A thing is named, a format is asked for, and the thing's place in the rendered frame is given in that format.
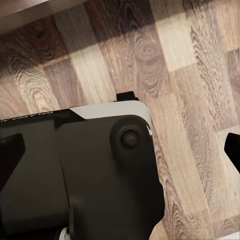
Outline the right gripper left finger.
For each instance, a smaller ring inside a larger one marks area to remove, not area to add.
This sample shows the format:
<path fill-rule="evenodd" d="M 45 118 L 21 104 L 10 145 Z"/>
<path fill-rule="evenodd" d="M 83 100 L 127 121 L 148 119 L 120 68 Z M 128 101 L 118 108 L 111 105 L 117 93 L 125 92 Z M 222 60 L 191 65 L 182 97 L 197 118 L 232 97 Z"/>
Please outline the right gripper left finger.
<path fill-rule="evenodd" d="M 26 151 L 22 133 L 0 138 L 0 193 Z"/>

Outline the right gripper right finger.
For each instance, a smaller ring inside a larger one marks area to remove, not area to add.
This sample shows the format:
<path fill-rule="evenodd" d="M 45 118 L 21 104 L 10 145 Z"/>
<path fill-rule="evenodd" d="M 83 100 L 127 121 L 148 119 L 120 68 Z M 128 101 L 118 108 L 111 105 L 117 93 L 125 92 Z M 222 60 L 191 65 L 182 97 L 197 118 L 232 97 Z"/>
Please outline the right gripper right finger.
<path fill-rule="evenodd" d="M 228 133 L 225 141 L 224 151 L 233 162 L 240 173 L 240 135 Z"/>

